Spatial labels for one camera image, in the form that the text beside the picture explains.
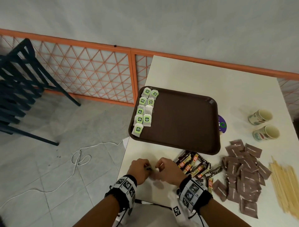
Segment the paper cup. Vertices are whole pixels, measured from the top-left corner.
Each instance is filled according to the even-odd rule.
[[[274,140],[280,136],[280,132],[275,126],[266,125],[258,130],[253,131],[252,136],[256,141]]]
[[[273,115],[268,110],[259,109],[248,117],[248,121],[253,125],[260,125],[266,121],[272,120]]]

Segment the gray wall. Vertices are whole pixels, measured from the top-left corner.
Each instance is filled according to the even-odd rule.
[[[299,73],[298,0],[1,0],[0,28]]]

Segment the purple sticker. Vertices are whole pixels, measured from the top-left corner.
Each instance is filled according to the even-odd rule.
[[[226,122],[223,119],[223,117],[221,117],[220,115],[218,115],[218,119],[219,119],[219,131],[221,131],[222,133],[226,132]]]

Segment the white cord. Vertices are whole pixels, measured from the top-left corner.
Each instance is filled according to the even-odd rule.
[[[120,142],[119,144],[116,144],[116,143],[113,143],[113,142],[106,142],[106,143],[112,143],[112,144],[115,144],[115,145],[118,146],[118,145],[121,144],[121,142]],[[81,149],[87,149],[87,148],[95,147],[95,146],[97,146],[97,145],[93,145],[93,146],[90,146],[90,147],[82,147],[82,148],[80,148],[78,151],[76,151],[76,152],[72,155],[71,162],[72,162],[72,164],[75,165],[75,166],[74,166],[74,171],[73,171],[72,176],[73,176],[74,173],[75,173],[76,166],[83,166],[83,165],[87,164],[87,163],[91,160],[91,156],[90,156],[90,155],[86,155],[81,161],[79,161],[79,160],[80,160],[81,153],[82,153],[82,152],[81,152]],[[74,157],[74,155],[75,155],[77,152],[79,152],[79,157],[76,159],[76,162],[74,163],[74,162],[73,162],[73,157]],[[79,163],[82,162],[87,156],[89,156],[89,160],[88,160],[87,162],[85,162],[85,163],[79,165]],[[28,190],[28,191],[23,192],[22,194],[19,194],[19,195],[17,195],[17,196],[14,196],[14,197],[10,198],[9,200],[7,200],[7,201],[0,207],[0,210],[1,210],[2,207],[4,207],[4,205],[7,204],[10,200],[12,200],[12,199],[14,199],[14,198],[16,198],[16,197],[18,197],[18,196],[21,196],[21,195],[23,195],[23,194],[26,193],[26,192],[29,192],[29,191],[37,191],[37,192],[41,192],[41,193],[45,193],[45,194],[46,194],[46,193],[54,192],[54,191],[56,191],[58,188],[56,188],[56,189],[53,190],[53,191],[49,191],[49,192],[44,192],[44,191],[41,191],[41,190],[38,190],[38,189],[30,189],[30,190]]]

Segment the tray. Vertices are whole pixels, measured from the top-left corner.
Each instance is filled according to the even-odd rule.
[[[154,143],[198,153],[215,155],[220,150],[217,103],[208,96],[173,91],[153,86],[159,96],[155,100],[151,127],[143,127],[140,137],[132,135],[139,98],[129,125],[134,140]]]

